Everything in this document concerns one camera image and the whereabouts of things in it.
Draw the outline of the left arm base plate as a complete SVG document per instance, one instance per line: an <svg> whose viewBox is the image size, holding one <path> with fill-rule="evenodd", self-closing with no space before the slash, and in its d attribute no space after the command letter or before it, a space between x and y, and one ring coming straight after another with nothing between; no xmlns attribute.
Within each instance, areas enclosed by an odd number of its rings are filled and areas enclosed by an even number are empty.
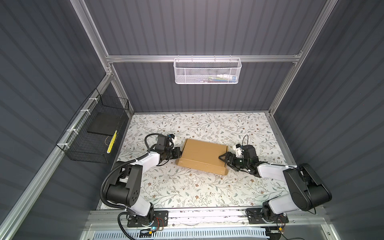
<svg viewBox="0 0 384 240"><path fill-rule="evenodd" d="M166 227L168 225L169 211L150 211L145 217L128 216L128 228L139 227Z"/></svg>

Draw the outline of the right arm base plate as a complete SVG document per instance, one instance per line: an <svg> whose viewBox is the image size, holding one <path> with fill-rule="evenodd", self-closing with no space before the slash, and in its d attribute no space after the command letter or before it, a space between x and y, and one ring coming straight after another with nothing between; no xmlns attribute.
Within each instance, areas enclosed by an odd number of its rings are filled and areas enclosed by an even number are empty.
<svg viewBox="0 0 384 240"><path fill-rule="evenodd" d="M248 208L245 210L249 224L287 224L289 222L288 216L283 214L270 213L263 208Z"/></svg>

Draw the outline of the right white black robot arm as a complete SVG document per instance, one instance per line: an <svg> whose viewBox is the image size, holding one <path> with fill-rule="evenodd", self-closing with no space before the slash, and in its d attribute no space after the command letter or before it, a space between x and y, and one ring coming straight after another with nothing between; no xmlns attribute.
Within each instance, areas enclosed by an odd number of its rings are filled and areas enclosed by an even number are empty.
<svg viewBox="0 0 384 240"><path fill-rule="evenodd" d="M219 160L236 172L257 178L282 181L289 193L263 203L261 214L270 220L280 214L301 210L308 212L332 200L332 193L309 164L277 165L259 160L252 145L235 145L235 153L226 152Z"/></svg>

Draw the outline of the brown cardboard box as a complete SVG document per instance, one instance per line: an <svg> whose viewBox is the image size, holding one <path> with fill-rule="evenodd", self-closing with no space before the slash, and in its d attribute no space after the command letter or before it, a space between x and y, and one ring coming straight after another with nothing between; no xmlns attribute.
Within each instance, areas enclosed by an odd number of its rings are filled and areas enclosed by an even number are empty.
<svg viewBox="0 0 384 240"><path fill-rule="evenodd" d="M227 151L228 147L225 145L187 139L181 157L176 160L176 165L226 176L229 170L219 156L225 155Z"/></svg>

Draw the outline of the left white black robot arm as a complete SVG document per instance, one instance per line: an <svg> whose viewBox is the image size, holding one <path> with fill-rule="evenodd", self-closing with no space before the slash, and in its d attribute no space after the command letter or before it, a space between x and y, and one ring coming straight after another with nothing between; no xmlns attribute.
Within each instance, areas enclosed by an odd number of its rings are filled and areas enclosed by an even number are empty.
<svg viewBox="0 0 384 240"><path fill-rule="evenodd" d="M182 156L180 147L175 147L174 134L153 133L145 136L147 152L127 162L117 161L103 180L100 199L108 207L153 221L154 205L140 196L143 174L154 167L165 165L169 160Z"/></svg>

